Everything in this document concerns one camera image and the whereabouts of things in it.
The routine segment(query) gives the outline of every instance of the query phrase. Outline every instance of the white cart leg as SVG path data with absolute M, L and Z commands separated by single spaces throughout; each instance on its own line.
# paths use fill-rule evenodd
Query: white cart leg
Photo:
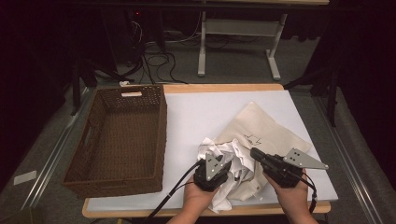
M 201 48 L 199 50 L 198 59 L 198 77 L 205 76 L 205 64 L 206 64 L 206 49 L 205 49 L 205 36 L 206 36 L 206 12 L 202 12 L 202 23 L 201 23 Z
M 275 51 L 277 48 L 277 44 L 279 43 L 280 36 L 282 35 L 283 27 L 285 26 L 285 21 L 286 21 L 287 17 L 288 17 L 288 14 L 282 14 L 282 16 L 280 18 L 279 25 L 277 26 L 277 29 L 276 29 L 276 35 L 274 37 L 273 47 L 272 47 L 272 49 L 268 49 L 266 51 L 268 63 L 270 64 L 271 73 L 273 75 L 274 80 L 280 80 L 280 74 L 279 74 L 279 70 L 277 70 L 274 55 L 275 55 Z

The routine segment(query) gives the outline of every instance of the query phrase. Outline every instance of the beige cloth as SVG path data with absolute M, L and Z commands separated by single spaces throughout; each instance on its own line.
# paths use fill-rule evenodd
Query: beige cloth
M 241 161 L 251 159 L 249 151 L 252 147 L 279 156 L 285 156 L 293 147 L 303 152 L 312 147 L 310 143 L 276 123 L 254 102 L 247 104 L 213 142 L 216 146 L 237 142 L 239 148 L 236 149 L 236 157 Z M 259 192 L 268 182 L 262 175 L 262 167 L 258 162 L 255 164 L 254 175 L 250 175 L 253 177 L 240 181 L 240 179 L 236 180 L 234 175 L 235 173 L 229 173 L 227 182 L 214 197 L 210 206 L 213 211 L 230 210 L 231 204 L 228 199 L 244 201 Z

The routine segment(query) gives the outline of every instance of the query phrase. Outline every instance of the basket handle hole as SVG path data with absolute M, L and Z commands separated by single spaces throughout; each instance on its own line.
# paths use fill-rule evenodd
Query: basket handle hole
M 122 97 L 135 97 L 135 96 L 142 96 L 141 91 L 129 91 L 129 92 L 123 92 L 121 94 Z

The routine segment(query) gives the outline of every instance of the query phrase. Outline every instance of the black cable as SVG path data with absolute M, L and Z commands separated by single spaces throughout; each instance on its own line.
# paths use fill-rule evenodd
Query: black cable
M 179 187 L 177 187 L 177 189 L 176 190 L 178 190 L 178 189 L 181 189 L 181 188 L 183 188 L 184 186 L 186 186 L 186 185 L 189 185 L 189 184 L 194 184 L 195 182 L 193 182 L 193 181 L 191 181 L 191 182 L 187 182 L 187 183 L 185 183 L 184 185 L 180 185 Z
M 227 35 L 227 38 L 230 40 L 231 43 L 240 43 L 240 44 L 253 43 L 253 42 L 256 42 L 256 41 L 264 38 L 264 36 L 253 36 L 249 40 L 243 40 L 243 39 L 240 39 L 240 38 L 238 39 L 235 37 L 240 37 L 240 35 Z
M 104 72 L 105 74 L 115 78 L 118 81 L 130 81 L 130 82 L 134 82 L 133 79 L 127 78 L 127 77 L 123 77 L 120 74 L 107 70 L 106 68 L 102 67 L 101 65 L 99 65 L 98 63 L 95 63 L 91 60 L 84 60 L 85 63 L 89 64 L 91 67 L 96 68 L 102 72 Z
M 205 160 L 200 159 L 198 162 L 196 162 L 181 178 L 180 180 L 175 184 L 175 186 L 172 188 L 172 190 L 166 195 L 166 197 L 163 199 L 163 201 L 157 206 L 157 208 L 154 209 L 154 211 L 151 212 L 151 214 L 143 220 L 142 224 L 147 224 L 149 221 L 163 208 L 163 206 L 168 202 L 168 200 L 174 195 L 174 193 L 179 189 L 180 183 L 186 178 L 186 176 L 193 170 L 195 167 L 200 166 L 205 163 Z
M 152 60 L 152 59 L 154 59 L 154 58 L 161 58 L 161 59 L 164 59 L 164 61 L 163 61 L 162 63 L 157 63 L 157 64 L 150 63 L 150 60 Z M 169 63 L 169 57 L 168 57 L 167 55 L 156 55 L 156 56 L 151 56 L 151 57 L 148 58 L 148 65 L 153 66 L 153 67 L 157 67 L 156 72 L 155 72 L 155 75 L 157 76 L 157 78 L 158 78 L 160 81 L 168 81 L 168 82 L 169 82 L 169 80 L 163 79 L 163 78 L 161 78 L 160 75 L 159 75 L 159 70 L 160 70 L 160 68 L 161 68 L 163 65 L 166 65 L 167 63 Z
M 140 84 L 142 84 L 142 80 L 143 80 L 143 77 L 145 76 L 145 73 L 146 73 L 146 69 L 145 69 L 145 67 L 143 66 L 142 67 L 142 76 L 140 77 L 140 79 L 139 79 L 139 85 Z
M 312 202 L 309 205 L 309 212 L 312 214 L 314 212 L 314 210 L 315 210 L 315 207 L 317 206 L 317 200 L 318 200 L 317 188 L 315 187 L 314 182 L 312 181 L 311 177 L 309 177 L 306 173 L 303 173 L 303 174 L 309 179 L 309 181 L 312 182 L 312 184 L 309 183 L 308 181 L 306 181 L 304 178 L 294 174 L 291 171 L 288 171 L 288 174 L 300 179 L 303 183 L 305 183 L 309 188 L 311 188 L 314 191 L 312 193 Z
M 199 37 L 199 36 L 196 36 L 195 38 L 191 38 L 190 40 L 179 42 L 179 44 L 187 46 L 187 47 L 193 47 L 193 46 L 200 45 L 201 44 L 201 40 L 198 39 L 197 37 Z
M 148 78 L 149 78 L 149 80 L 151 81 L 151 84 L 154 85 L 154 84 L 155 84 L 155 81 L 154 81 L 154 79 L 152 79 L 151 72 L 149 71 L 148 60 L 146 59 L 146 56 L 145 56 L 144 53 L 143 53 L 142 57 L 143 57 L 143 59 L 145 60 L 146 67 L 148 68 Z
M 151 55 L 161 54 L 162 52 L 161 49 L 157 49 L 156 51 L 149 51 L 149 49 L 152 47 L 158 47 L 158 45 L 156 43 L 145 44 L 145 54 L 151 54 Z
M 143 60 L 141 58 L 139 58 L 137 60 L 136 64 L 134 65 L 134 68 L 132 68 L 131 70 L 129 70 L 128 72 L 126 72 L 124 74 L 118 74 L 118 75 L 120 77 L 128 77 L 129 75 L 137 72 L 142 66 L 143 66 Z M 114 78 L 113 76 L 105 77 L 105 76 L 102 76 L 102 75 L 97 74 L 97 73 L 95 73 L 95 76 L 99 77 L 101 79 L 104 79 L 104 80 L 113 80 L 113 79 L 120 80 L 119 78 Z
M 223 43 L 219 47 L 212 47 L 212 46 L 209 45 L 209 41 L 207 41 L 205 46 L 207 48 L 209 48 L 209 49 L 222 49 L 222 48 L 224 48 L 225 46 L 227 46 L 230 43 L 230 39 L 229 38 L 224 38 L 224 37 L 222 37 L 222 35 L 208 35 L 207 37 L 210 37 L 212 39 L 215 39 L 215 37 L 216 37 L 217 39 L 219 39 L 219 40 L 214 40 L 216 42 L 225 41 L 225 43 Z
M 169 53 L 169 52 L 164 52 L 163 54 L 165 54 L 165 55 L 170 55 L 170 56 L 172 57 L 172 60 L 173 60 L 173 62 L 174 62 L 174 64 L 173 64 L 173 66 L 172 66 L 171 70 L 169 71 L 169 76 L 172 78 L 172 80 L 174 80 L 175 82 L 179 82 L 179 83 L 188 84 L 188 83 L 187 83 L 187 82 L 185 82 L 185 81 L 182 81 L 182 80 L 175 79 L 175 78 L 173 77 L 173 75 L 172 75 L 172 72 L 173 72 L 173 70 L 174 70 L 174 69 L 175 69 L 175 67 L 176 67 L 176 59 L 175 59 L 175 55 L 174 55 L 173 53 Z

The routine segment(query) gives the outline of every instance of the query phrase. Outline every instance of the gray floor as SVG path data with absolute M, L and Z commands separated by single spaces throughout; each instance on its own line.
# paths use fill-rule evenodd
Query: gray floor
M 207 50 L 205 77 L 196 75 L 199 47 L 172 43 L 167 44 L 167 50 L 175 54 L 177 63 L 172 75 L 178 80 L 188 83 L 274 83 L 263 54 L 265 46 L 270 44 L 271 41 L 264 38 L 249 43 L 235 42 L 216 49 L 222 43 L 209 42 L 208 45 L 213 48 Z M 297 39 L 281 40 L 276 52 L 276 61 L 282 76 L 278 83 L 289 83 L 304 72 L 316 44 L 317 41 L 311 40 L 302 43 Z M 152 64 L 161 63 L 163 60 L 160 57 L 148 59 Z M 162 79 L 170 79 L 171 67 L 171 63 L 161 67 L 158 75 Z M 150 72 L 159 82 L 155 67 L 151 67 Z M 142 71 L 136 73 L 134 78 L 139 81 L 141 76 L 142 83 L 149 82 Z M 102 85 L 117 85 L 117 82 L 100 82 Z M 395 192 L 361 137 L 342 93 L 339 91 L 337 95 L 337 127 L 333 128 L 323 116 L 323 103 L 326 99 L 313 98 L 308 90 L 309 86 L 300 86 L 290 93 L 319 156 L 331 167 L 328 174 L 339 200 L 332 203 L 332 211 L 328 214 L 330 223 L 396 223 L 395 215 L 391 212 L 396 207 Z M 17 214 L 22 208 L 32 206 L 38 209 L 43 223 L 92 222 L 81 214 L 83 200 L 61 185 L 65 169 L 81 135 L 91 94 L 92 90 L 84 94 L 83 100 L 86 104 L 76 116 L 71 117 L 71 91 L 66 93 L 67 102 L 50 118 L 14 176 L 33 170 L 37 171 L 37 175 L 42 175 L 36 180 L 17 186 L 10 179 L 0 195 L 0 220 Z M 46 163 L 53 158 L 58 160 Z M 257 222 L 251 223 L 262 223 L 264 220 L 265 217 L 256 217 Z M 117 223 L 117 220 L 103 220 L 100 223 Z

